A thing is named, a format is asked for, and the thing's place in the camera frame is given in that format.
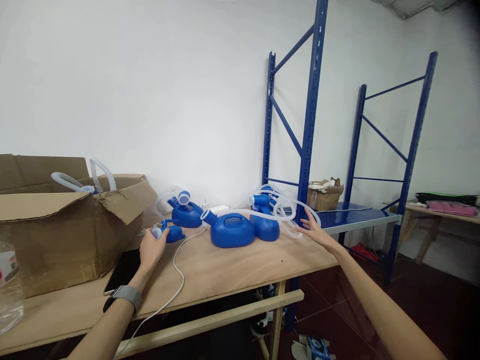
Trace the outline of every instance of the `water bottle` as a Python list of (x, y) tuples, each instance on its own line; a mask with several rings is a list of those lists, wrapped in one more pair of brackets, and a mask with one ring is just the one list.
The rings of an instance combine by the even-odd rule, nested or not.
[(0, 335), (13, 328), (24, 314), (24, 292), (12, 245), (0, 239)]

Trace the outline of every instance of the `watch strap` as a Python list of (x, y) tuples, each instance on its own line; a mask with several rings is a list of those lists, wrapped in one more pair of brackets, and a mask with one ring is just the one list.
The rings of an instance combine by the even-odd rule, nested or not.
[(133, 304), (135, 307), (135, 312), (138, 311), (140, 303), (142, 302), (142, 295), (140, 291), (135, 287), (128, 285), (121, 285), (115, 289), (115, 291), (110, 295), (110, 297), (105, 302), (103, 307), (103, 312), (106, 312), (107, 309), (112, 305), (115, 299), (125, 299)]

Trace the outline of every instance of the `blue upright frame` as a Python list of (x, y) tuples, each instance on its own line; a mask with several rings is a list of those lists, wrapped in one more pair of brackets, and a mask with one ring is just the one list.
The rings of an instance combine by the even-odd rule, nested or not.
[[(350, 197), (352, 195), (352, 185), (353, 185), (354, 179), (399, 182), (399, 183), (402, 183), (400, 198), (391, 202), (390, 204), (382, 208), (382, 210), (386, 210), (390, 208), (392, 205), (395, 205), (398, 203), (397, 213), (400, 215), (403, 215), (405, 213), (405, 204), (407, 202), (407, 196), (409, 193), (410, 180), (412, 178), (412, 172), (414, 170), (415, 156), (417, 155), (417, 148), (419, 146), (420, 133), (422, 131), (422, 125), (424, 123), (424, 116), (425, 116), (425, 111), (427, 109), (427, 102), (429, 99), (430, 88), (432, 87), (432, 79), (434, 77), (435, 64), (437, 62), (437, 57), (438, 57), (438, 53), (436, 51), (432, 52), (430, 54), (430, 57), (428, 58), (428, 65), (426, 67), (425, 75), (418, 77), (414, 80), (405, 82), (403, 84), (389, 88), (385, 91), (381, 91), (371, 96), (366, 96), (366, 93), (367, 93), (366, 84), (363, 84), (360, 87), (360, 93), (358, 96), (358, 104), (356, 109), (355, 125), (353, 127), (353, 139), (351, 143), (350, 163), (348, 166), (348, 176), (347, 176), (346, 187), (345, 187), (345, 199), (344, 199), (345, 202), (350, 202)], [(399, 149), (395, 147), (395, 145), (384, 134), (382, 134), (382, 132), (379, 129), (375, 127), (375, 125), (372, 124), (372, 122), (369, 119), (367, 119), (367, 117), (364, 115), (364, 106), (365, 106), (365, 101), (368, 99), (372, 99), (377, 96), (389, 93), (393, 90), (416, 83), (418, 81), (423, 81), (423, 87), (421, 89), (420, 103), (418, 105), (418, 110), (416, 113), (415, 126), (413, 128), (413, 135), (411, 137), (410, 150), (408, 152), (408, 157), (406, 157), (400, 152)], [(354, 176), (355, 164), (357, 162), (357, 152), (359, 148), (360, 129), (362, 126), (362, 120), (365, 120), (365, 122), (368, 125), (370, 125), (373, 128), (373, 130), (375, 130), (378, 133), (378, 135), (380, 135), (380, 137), (383, 140), (385, 140), (385, 142), (388, 145), (390, 145), (390, 147), (406, 162), (405, 174), (403, 176), (403, 180), (379, 179), (379, 178), (371, 178), (371, 177)], [(385, 276), (384, 276), (385, 285), (388, 285), (392, 278), (392, 272), (394, 270), (394, 263), (395, 263), (395, 256), (397, 253), (397, 246), (398, 246), (399, 237), (400, 237), (400, 229), (401, 229), (401, 224), (394, 225), (393, 235), (390, 243), (390, 249), (388, 251), (388, 256), (386, 260), (386, 269), (385, 269)], [(340, 244), (344, 245), (344, 240), (345, 240), (345, 232), (342, 232), (339, 235), (338, 241), (340, 242)]]
[[(317, 99), (319, 93), (319, 82), (320, 82), (320, 69), (322, 66), (322, 51), (324, 46), (324, 37), (325, 37), (325, 26), (327, 20), (327, 7), (328, 0), (317, 0), (316, 2), (316, 11), (315, 11), (315, 22), (307, 30), (305, 35), (295, 44), (295, 46), (287, 53), (287, 55), (275, 66), (276, 63), (276, 54), (270, 52), (268, 56), (268, 73), (267, 73), (267, 90), (266, 90), (266, 110), (265, 110), (265, 132), (264, 132), (264, 142), (263, 142), (263, 162), (262, 162), (262, 176), (261, 183), (267, 184), (269, 181), (298, 186), (298, 196), (297, 199), (302, 203), (307, 203), (307, 195), (309, 189), (309, 178), (310, 178), (310, 163), (312, 158), (312, 145), (314, 140), (314, 128), (315, 128), (315, 117), (317, 113)], [(293, 54), (305, 43), (305, 41), (313, 35), (312, 49), (311, 49), (311, 58), (310, 58), (310, 74), (308, 79), (308, 93), (306, 99), (306, 111), (305, 111), (305, 124), (303, 127), (303, 139), (302, 144), (300, 145), (299, 141), (295, 137), (292, 129), (290, 128), (287, 119), (280, 110), (279, 105), (274, 98), (274, 83), (275, 83), (275, 74), (280, 70), (280, 68), (292, 57)], [(424, 76), (416, 78), (412, 81), (408, 81), (401, 85), (392, 87), (388, 90), (379, 92), (377, 94), (366, 96), (367, 85), (364, 84), (360, 87), (360, 94), (358, 97), (357, 111), (355, 117), (355, 124), (353, 129), (353, 140), (350, 152), (350, 162), (348, 167), (348, 177), (345, 188), (345, 202), (350, 202), (350, 197), (352, 194), (352, 184), (354, 179), (365, 179), (365, 180), (374, 180), (374, 181), (388, 181), (388, 182), (398, 182), (402, 183), (400, 198), (396, 201), (385, 206), (382, 210), (386, 210), (392, 205), (399, 203), (398, 205), (398, 214), (403, 215), (405, 212), (405, 203), (407, 201), (408, 190), (410, 186), (410, 179), (412, 177), (412, 171), (415, 161), (415, 156), (417, 153), (417, 147), (420, 139), (420, 132), (422, 129), (422, 124), (425, 116), (425, 110), (427, 108), (427, 101), (430, 93), (430, 88), (432, 85), (432, 78), (435, 70), (435, 63), (437, 61), (437, 52), (432, 52), (428, 60), (428, 66), (426, 68), (426, 73)], [(398, 150), (395, 145), (382, 134), (382, 132), (376, 128), (373, 123), (367, 119), (363, 114), (365, 101), (372, 99), (374, 97), (380, 96), (382, 94), (388, 93), (390, 91), (399, 89), (409, 84), (413, 84), (417, 81), (424, 80), (423, 88), (420, 96), (420, 104), (418, 106), (418, 111), (415, 120), (415, 127), (413, 130), (413, 136), (410, 143), (410, 151), (408, 157), (404, 156), (400, 150)], [(298, 154), (300, 155), (300, 174), (298, 177), (298, 183), (285, 181), (280, 179), (275, 179), (269, 177), (270, 170), (270, 143), (272, 135), (272, 111), (273, 108), (278, 113), (281, 122), (285, 126), (285, 129), (290, 136), (293, 145), (295, 146)], [(360, 128), (362, 120), (365, 120), (381, 137), (384, 139), (388, 145), (406, 162), (406, 169), (403, 180), (397, 179), (383, 179), (383, 178), (371, 178), (371, 177), (355, 177), (355, 163), (357, 161), (357, 152), (359, 147), (359, 138), (360, 138)], [(298, 205), (296, 209), (296, 218), (295, 222), (299, 225), (301, 218), (305, 217), (305, 210), (302, 206)], [(394, 226), (392, 241), (390, 245), (390, 250), (387, 257), (387, 266), (385, 271), (385, 283), (390, 282), (392, 276), (393, 266), (395, 262), (395, 255), (397, 250), (397, 244), (399, 241), (400, 235), (400, 225), (396, 224)], [(339, 242), (343, 245), (345, 239), (345, 232), (342, 232), (339, 236)], [(296, 290), (299, 288), (299, 282), (297, 278), (291, 279), (290, 281), (290, 291)], [(288, 307), (286, 314), (286, 327), (288, 330), (292, 330), (295, 321), (296, 306), (291, 304)]]
[[(267, 184), (269, 181), (298, 186), (298, 201), (307, 203), (307, 195), (309, 191), (309, 178), (310, 178), (310, 162), (312, 158), (312, 145), (314, 142), (314, 128), (315, 128), (315, 116), (317, 114), (317, 99), (319, 95), (319, 82), (320, 82), (320, 69), (322, 67), (322, 52), (324, 48), (325, 37), (325, 25), (327, 21), (327, 7), (328, 0), (317, 0), (315, 11), (315, 22), (307, 30), (305, 35), (295, 44), (295, 46), (288, 52), (282, 61), (275, 67), (276, 54), (270, 52), (268, 56), (268, 74), (267, 74), (267, 90), (266, 90), (266, 111), (265, 111), (265, 137), (263, 141), (263, 162), (262, 162), (262, 176), (261, 183)], [(308, 93), (306, 97), (306, 111), (305, 111), (305, 124), (303, 126), (303, 140), (300, 146), (299, 141), (295, 137), (292, 129), (285, 119), (284, 114), (280, 110), (279, 105), (274, 98), (274, 82), (275, 74), (278, 70), (292, 57), (293, 54), (304, 44), (307, 39), (313, 35), (311, 58), (310, 58), (310, 75), (308, 79)], [(298, 183), (274, 179), (269, 177), (270, 169), (270, 140), (272, 129), (272, 110), (273, 107), (278, 113), (281, 122), (285, 126), (288, 135), (290, 136), (293, 145), (295, 146), (298, 154), (300, 155), (300, 175)], [(300, 219), (305, 216), (305, 210), (302, 206), (298, 205), (296, 208), (295, 222), (301, 224)], [(299, 288), (299, 281), (294, 278), (290, 281), (290, 291), (297, 290)], [(289, 330), (293, 329), (295, 321), (296, 306), (293, 303), (289, 306), (286, 322)]]

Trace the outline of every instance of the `blue metal shelf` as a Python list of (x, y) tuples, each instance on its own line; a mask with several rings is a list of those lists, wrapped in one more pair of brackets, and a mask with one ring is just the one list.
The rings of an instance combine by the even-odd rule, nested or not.
[[(350, 197), (352, 195), (352, 185), (354, 179), (364, 179), (364, 180), (374, 180), (374, 181), (390, 181), (390, 182), (398, 182), (401, 183), (401, 192), (400, 192), (400, 198), (397, 200), (391, 202), (387, 206), (383, 207), (381, 211), (387, 210), (389, 207), (392, 205), (395, 205), (398, 203), (398, 210), (397, 214), (399, 216), (403, 216), (405, 213), (405, 204), (407, 202), (407, 196), (409, 193), (409, 188), (410, 188), (410, 180), (412, 178), (412, 172), (414, 170), (414, 163), (415, 163), (415, 157), (417, 155), (417, 148), (419, 146), (419, 141), (420, 141), (420, 133), (422, 131), (422, 125), (424, 123), (424, 117), (425, 117), (425, 111), (427, 109), (427, 102), (429, 99), (429, 94), (430, 94), (430, 88), (432, 87), (432, 79), (434, 76), (435, 72), (435, 64), (437, 63), (437, 57), (438, 53), (436, 51), (432, 52), (428, 58), (428, 64), (426, 66), (426, 71), (425, 75), (420, 76), (416, 79), (413, 79), (411, 81), (407, 81), (401, 85), (394, 86), (392, 88), (389, 88), (388, 90), (381, 91), (379, 93), (376, 93), (371, 96), (366, 96), (367, 93), (367, 85), (363, 84), (360, 87), (360, 92), (358, 95), (358, 104), (357, 104), (357, 110), (356, 110), (356, 117), (355, 117), (355, 125), (353, 127), (353, 139), (352, 139), (352, 145), (351, 145), (351, 151), (350, 151), (350, 162), (348, 166), (348, 176), (347, 176), (347, 181), (346, 181), (346, 187), (345, 187), (345, 201), (349, 202)], [(367, 117), (364, 115), (364, 107), (365, 107), (365, 101), (368, 99), (375, 98), (377, 96), (389, 93), (391, 91), (394, 91), (396, 89), (400, 89), (404, 86), (423, 81), (423, 87), (421, 89), (421, 94), (420, 94), (420, 103), (418, 105), (418, 110), (416, 113), (416, 118), (415, 118), (415, 126), (413, 128), (413, 134), (411, 137), (410, 141), (410, 149), (408, 152), (408, 157), (405, 156), (400, 152), (399, 149), (369, 120)], [(362, 120), (365, 121), (368, 125), (372, 127), (375, 132), (383, 139), (385, 142), (400, 156), (405, 162), (406, 162), (406, 167), (405, 167), (405, 173), (403, 176), (403, 180), (390, 180), (390, 179), (379, 179), (379, 178), (371, 178), (371, 177), (356, 177), (354, 175), (355, 173), (355, 164), (357, 162), (357, 155), (358, 155), (358, 148), (359, 148), (359, 138), (360, 138), (360, 130), (362, 127)], [(402, 223), (398, 222), (394, 225), (393, 228), (393, 235), (391, 238), (390, 242), (390, 249), (388, 250), (388, 255), (387, 255), (387, 260), (386, 260), (386, 269), (385, 269), (385, 277), (384, 277), (384, 284), (388, 285), (390, 283), (390, 279), (392, 277), (392, 272), (394, 270), (394, 264), (395, 264), (395, 257), (397, 255), (397, 246), (399, 243), (399, 237), (400, 237), (400, 229), (401, 229)], [(340, 244), (344, 244), (345, 240), (345, 232), (341, 232), (340, 236), (338, 238), (338, 242)]]
[[(262, 161), (262, 177), (261, 183), (267, 184), (269, 181), (298, 186), (297, 199), (302, 203), (307, 203), (307, 194), (309, 189), (310, 179), (310, 164), (312, 160), (312, 145), (314, 141), (314, 129), (315, 118), (317, 114), (317, 100), (319, 94), (319, 82), (320, 82), (320, 70), (322, 67), (322, 52), (324, 46), (325, 26), (327, 21), (327, 7), (328, 0), (317, 0), (315, 9), (315, 22), (306, 31), (305, 35), (295, 44), (295, 46), (287, 53), (287, 55), (276, 64), (276, 54), (270, 52), (268, 56), (268, 73), (267, 73), (267, 90), (266, 90), (266, 109), (265, 109), (265, 131), (263, 142), (263, 161)], [(305, 110), (305, 123), (303, 126), (303, 139), (300, 144), (295, 137), (290, 125), (282, 113), (279, 105), (274, 98), (274, 83), (275, 75), (282, 68), (282, 66), (295, 54), (295, 52), (307, 41), (307, 39), (313, 36), (311, 57), (310, 57), (310, 71), (308, 79), (308, 92), (306, 97), (306, 110)], [(322, 221), (322, 227), (329, 234), (340, 234), (339, 242), (343, 245), (345, 239), (345, 232), (355, 229), (366, 228), (379, 224), (395, 223), (390, 250), (387, 257), (387, 266), (385, 271), (385, 283), (390, 282), (392, 276), (393, 266), (395, 262), (395, 255), (397, 250), (397, 244), (400, 235), (401, 218), (405, 212), (405, 203), (407, 201), (408, 190), (410, 186), (410, 179), (412, 177), (413, 166), (415, 162), (415, 156), (417, 153), (417, 147), (420, 139), (420, 132), (425, 116), (425, 110), (427, 108), (427, 101), (432, 86), (432, 78), (435, 70), (435, 63), (437, 61), (437, 52), (432, 52), (428, 60), (428, 66), (426, 68), (425, 75), (418, 77), (414, 80), (405, 82), (398, 86), (394, 86), (385, 91), (366, 96), (367, 85), (364, 84), (360, 87), (360, 93), (358, 97), (357, 111), (355, 117), (355, 123), (353, 127), (353, 138), (350, 151), (350, 161), (348, 166), (348, 176), (345, 186), (345, 202), (338, 204), (339, 210), (344, 209), (360, 209), (364, 206), (350, 203), (352, 195), (352, 185), (354, 179), (373, 180), (373, 181), (386, 181), (386, 182), (398, 182), (402, 184), (400, 198), (388, 204), (381, 210), (354, 210), (354, 211), (334, 211), (334, 212), (320, 212), (319, 216)], [(415, 127), (413, 130), (413, 136), (410, 143), (410, 150), (408, 157), (400, 152), (395, 145), (364, 115), (365, 101), (375, 98), (377, 96), (386, 94), (404, 86), (413, 84), (418, 81), (423, 81), (423, 88), (420, 96), (420, 104), (418, 106), (417, 116), (415, 119)], [(296, 148), (300, 156), (300, 172), (298, 177), (298, 183), (285, 181), (281, 179), (271, 178), (269, 176), (270, 171), (270, 148), (271, 148), (271, 135), (272, 135), (272, 112), (273, 108), (278, 113), (281, 122), (285, 126), (290, 139), (294, 147)], [(356, 177), (354, 176), (355, 164), (357, 161), (360, 129), (362, 120), (370, 125), (378, 135), (387, 142), (388, 145), (406, 162), (405, 174), (403, 180), (395, 179), (382, 179), (372, 177)], [(390, 214), (386, 212), (389, 207), (398, 203), (397, 214)], [(296, 208), (295, 222), (299, 225), (302, 223), (300, 219), (305, 218), (305, 210), (302, 206), (298, 205)], [(290, 291), (296, 290), (299, 287), (298, 279), (292, 279), (290, 281)], [(295, 304), (292, 304), (288, 308), (286, 314), (286, 327), (291, 330), (295, 320)]]
[(321, 228), (324, 229), (327, 234), (333, 235), (381, 224), (400, 223), (402, 220), (401, 215), (375, 208), (345, 211), (363, 208), (365, 208), (365, 206), (353, 202), (339, 202), (337, 206), (337, 210), (339, 211), (319, 211), (317, 214), (321, 221)]

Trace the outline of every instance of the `hand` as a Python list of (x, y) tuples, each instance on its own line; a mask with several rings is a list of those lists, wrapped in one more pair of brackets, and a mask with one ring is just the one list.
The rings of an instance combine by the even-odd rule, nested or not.
[(315, 220), (314, 216), (310, 213), (310, 210), (305, 208), (305, 212), (308, 215), (308, 220), (300, 219), (305, 228), (297, 226), (295, 229), (305, 235), (308, 235), (310, 239), (319, 245), (322, 245), (329, 253), (333, 254), (334, 251), (341, 249), (342, 246), (325, 230), (323, 230)]
[(140, 243), (140, 269), (147, 272), (153, 271), (164, 253), (169, 232), (170, 229), (167, 227), (157, 240), (152, 235), (152, 228), (145, 229), (145, 234)]

